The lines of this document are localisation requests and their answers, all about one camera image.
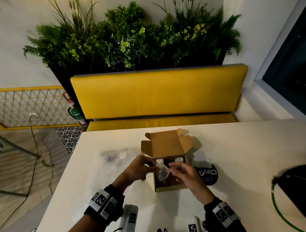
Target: yellow seat cushion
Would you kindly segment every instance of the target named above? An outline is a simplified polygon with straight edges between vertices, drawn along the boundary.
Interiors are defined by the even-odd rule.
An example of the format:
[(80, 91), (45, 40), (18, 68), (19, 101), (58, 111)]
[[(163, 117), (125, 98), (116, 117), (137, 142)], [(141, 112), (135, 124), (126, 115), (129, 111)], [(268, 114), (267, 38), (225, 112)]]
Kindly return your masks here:
[(90, 122), (87, 131), (200, 125), (227, 122), (236, 122), (232, 114), (211, 114), (150, 119), (122, 119)]
[(71, 84), (87, 119), (233, 112), (247, 70), (238, 64), (107, 73), (72, 77)]

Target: wall socket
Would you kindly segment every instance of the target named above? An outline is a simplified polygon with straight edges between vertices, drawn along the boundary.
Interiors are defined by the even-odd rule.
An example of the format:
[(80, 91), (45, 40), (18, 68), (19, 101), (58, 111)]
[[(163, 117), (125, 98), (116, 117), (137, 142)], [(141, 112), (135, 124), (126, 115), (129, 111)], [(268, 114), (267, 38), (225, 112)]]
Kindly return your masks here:
[(33, 117), (38, 117), (38, 114), (35, 113), (35, 112), (31, 112), (31, 113), (29, 113), (29, 116), (30, 116), (31, 118), (33, 118)]

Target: dark window glass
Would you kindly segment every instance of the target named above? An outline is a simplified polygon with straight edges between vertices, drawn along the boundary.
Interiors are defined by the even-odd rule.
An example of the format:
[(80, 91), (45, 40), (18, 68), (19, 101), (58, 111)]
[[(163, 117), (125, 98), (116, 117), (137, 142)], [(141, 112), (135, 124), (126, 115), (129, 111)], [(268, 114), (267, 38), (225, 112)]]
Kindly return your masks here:
[(306, 114), (306, 8), (273, 59), (263, 80)]

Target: cardboard box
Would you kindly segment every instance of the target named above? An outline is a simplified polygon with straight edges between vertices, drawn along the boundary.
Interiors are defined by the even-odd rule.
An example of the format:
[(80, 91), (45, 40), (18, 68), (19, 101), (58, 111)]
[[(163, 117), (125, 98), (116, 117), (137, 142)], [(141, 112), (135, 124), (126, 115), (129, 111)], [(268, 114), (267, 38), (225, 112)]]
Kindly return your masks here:
[[(186, 153), (194, 146), (189, 135), (182, 136), (183, 129), (146, 133), (149, 140), (141, 141), (141, 151), (146, 155), (158, 159), (163, 158), (164, 164), (174, 162), (182, 157), (185, 163), (189, 163)], [(184, 184), (179, 184), (171, 173), (168, 178), (161, 181), (158, 175), (154, 175), (154, 189), (156, 192), (164, 192), (178, 189), (185, 189)]]

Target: fire extinguisher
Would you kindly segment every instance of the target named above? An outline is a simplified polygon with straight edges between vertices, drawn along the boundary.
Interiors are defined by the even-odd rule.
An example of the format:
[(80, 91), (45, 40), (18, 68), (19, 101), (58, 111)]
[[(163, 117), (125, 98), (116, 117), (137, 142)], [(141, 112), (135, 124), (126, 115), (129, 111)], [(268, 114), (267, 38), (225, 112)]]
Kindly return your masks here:
[(78, 108), (72, 105), (71, 107), (68, 108), (68, 113), (80, 123), (84, 131), (87, 130), (88, 122), (85, 119), (85, 117), (81, 114)]

